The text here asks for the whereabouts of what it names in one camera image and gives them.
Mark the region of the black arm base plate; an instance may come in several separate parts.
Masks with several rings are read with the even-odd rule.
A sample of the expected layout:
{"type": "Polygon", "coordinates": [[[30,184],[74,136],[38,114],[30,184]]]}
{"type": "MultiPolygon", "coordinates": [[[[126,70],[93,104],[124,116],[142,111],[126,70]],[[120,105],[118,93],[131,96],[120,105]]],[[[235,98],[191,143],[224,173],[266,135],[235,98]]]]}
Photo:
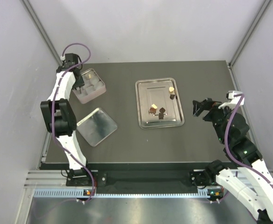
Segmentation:
{"type": "Polygon", "coordinates": [[[162,186],[170,188],[216,186],[215,177],[202,170],[106,170],[93,172],[98,188],[113,187],[129,190],[162,186]]]}

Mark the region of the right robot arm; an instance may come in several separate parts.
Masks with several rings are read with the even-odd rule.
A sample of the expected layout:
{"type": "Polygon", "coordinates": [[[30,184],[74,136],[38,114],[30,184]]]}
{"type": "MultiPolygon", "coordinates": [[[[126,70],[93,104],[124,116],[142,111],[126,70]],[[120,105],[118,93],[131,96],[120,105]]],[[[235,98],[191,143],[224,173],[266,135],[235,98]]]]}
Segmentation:
{"type": "Polygon", "coordinates": [[[203,171],[191,172],[192,184],[198,189],[221,186],[231,193],[252,215],[258,224],[273,224],[273,177],[256,145],[247,138],[250,129],[243,115],[237,112],[244,105],[244,94],[229,91],[227,102],[207,98],[193,101],[193,116],[211,122],[223,151],[249,183],[248,187],[236,173],[220,160],[208,164],[203,171]]]}

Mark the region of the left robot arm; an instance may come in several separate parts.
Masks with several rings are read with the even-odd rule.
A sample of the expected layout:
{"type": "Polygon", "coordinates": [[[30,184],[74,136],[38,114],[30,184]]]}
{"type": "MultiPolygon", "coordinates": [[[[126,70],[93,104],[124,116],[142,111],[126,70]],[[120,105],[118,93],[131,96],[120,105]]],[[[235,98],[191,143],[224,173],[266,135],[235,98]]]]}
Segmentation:
{"type": "Polygon", "coordinates": [[[92,182],[93,174],[87,168],[77,136],[77,120],[69,103],[71,91],[84,85],[80,70],[74,67],[58,67],[52,93],[40,104],[46,129],[53,141],[63,149],[69,162],[68,177],[76,178],[81,184],[92,182]]]}

